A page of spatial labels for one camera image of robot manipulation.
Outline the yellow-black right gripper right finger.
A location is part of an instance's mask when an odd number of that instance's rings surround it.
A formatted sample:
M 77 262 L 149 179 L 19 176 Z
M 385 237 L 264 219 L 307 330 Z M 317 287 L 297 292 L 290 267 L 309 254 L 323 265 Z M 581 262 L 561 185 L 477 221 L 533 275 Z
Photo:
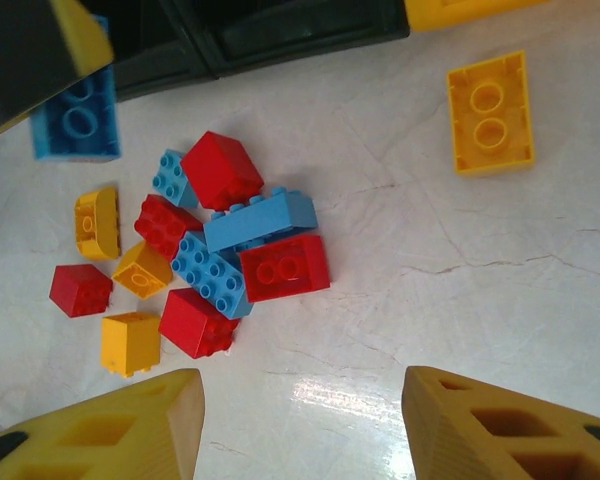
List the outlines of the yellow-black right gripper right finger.
M 428 366 L 405 371 L 419 479 L 600 479 L 600 418 Z

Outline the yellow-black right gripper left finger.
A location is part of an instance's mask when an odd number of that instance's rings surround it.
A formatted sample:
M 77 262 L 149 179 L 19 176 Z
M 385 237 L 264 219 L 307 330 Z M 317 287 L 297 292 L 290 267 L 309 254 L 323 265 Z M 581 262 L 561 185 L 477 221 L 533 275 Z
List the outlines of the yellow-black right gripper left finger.
M 191 479 L 201 374 L 180 369 L 0 432 L 0 479 Z

